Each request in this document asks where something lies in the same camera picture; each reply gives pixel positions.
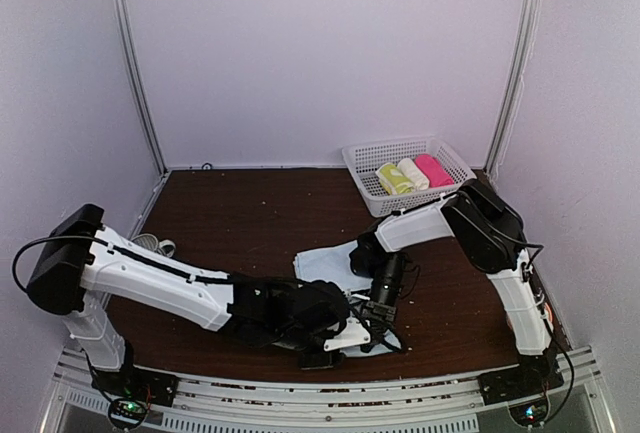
robotic arm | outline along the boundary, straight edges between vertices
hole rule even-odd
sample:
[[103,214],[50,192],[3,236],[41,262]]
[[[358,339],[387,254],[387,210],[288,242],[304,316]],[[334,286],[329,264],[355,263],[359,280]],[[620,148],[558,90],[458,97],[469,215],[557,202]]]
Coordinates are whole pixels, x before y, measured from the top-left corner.
[[101,391],[136,399],[151,395],[154,403],[170,405],[176,379],[133,366],[131,345],[114,330],[93,292],[169,311],[248,346],[299,351],[303,368],[331,367],[342,359],[342,348],[368,351],[384,342],[401,290],[406,261],[401,250],[446,236],[455,236],[471,264],[487,274],[516,336],[519,366],[480,377],[485,402],[539,393],[562,381],[544,297],[532,284],[522,219],[477,180],[379,220],[360,235],[351,267],[373,281],[369,300],[359,308],[334,283],[251,278],[162,257],[103,225],[102,214],[85,205],[49,238],[17,255],[46,243],[26,292],[37,306],[63,318],[86,351]]

folded cloth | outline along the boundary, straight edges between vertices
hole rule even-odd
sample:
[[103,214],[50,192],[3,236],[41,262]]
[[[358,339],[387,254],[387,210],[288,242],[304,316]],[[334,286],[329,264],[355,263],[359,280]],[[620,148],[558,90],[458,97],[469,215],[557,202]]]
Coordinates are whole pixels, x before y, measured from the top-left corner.
[[[351,272],[349,253],[356,246],[358,242],[351,241],[331,248],[318,248],[298,253],[293,261],[296,277],[306,281],[332,281],[347,294],[369,290],[371,279],[356,276]],[[400,346],[397,338],[389,332],[385,335],[385,339],[394,346]],[[384,345],[376,345],[369,353],[363,353],[360,347],[352,346],[344,348],[342,352],[349,357],[366,357],[389,353],[389,349]]]
[[449,176],[449,173],[445,171],[438,160],[429,155],[420,155],[415,160],[416,166],[427,175],[431,188],[437,188],[439,186],[449,186],[455,184],[453,178]]
[[376,175],[380,179],[380,184],[390,195],[402,195],[411,193],[414,190],[411,180],[404,176],[402,172],[393,163],[385,163]]
[[398,169],[409,178],[416,190],[422,191],[429,188],[429,178],[416,166],[411,158],[405,158],[398,163]]

laundry basket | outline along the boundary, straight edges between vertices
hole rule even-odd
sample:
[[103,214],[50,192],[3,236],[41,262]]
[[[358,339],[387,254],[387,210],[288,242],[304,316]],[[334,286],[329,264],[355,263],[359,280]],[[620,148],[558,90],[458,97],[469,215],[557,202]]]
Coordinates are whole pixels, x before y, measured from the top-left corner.
[[[384,163],[398,164],[403,158],[414,159],[425,153],[440,162],[455,184],[405,195],[387,194],[378,181],[376,170]],[[422,205],[439,198],[442,194],[457,190],[460,184],[476,177],[471,168],[449,145],[433,137],[377,141],[349,146],[342,150],[342,156],[367,208],[375,217],[387,216],[392,211],[402,208]]]

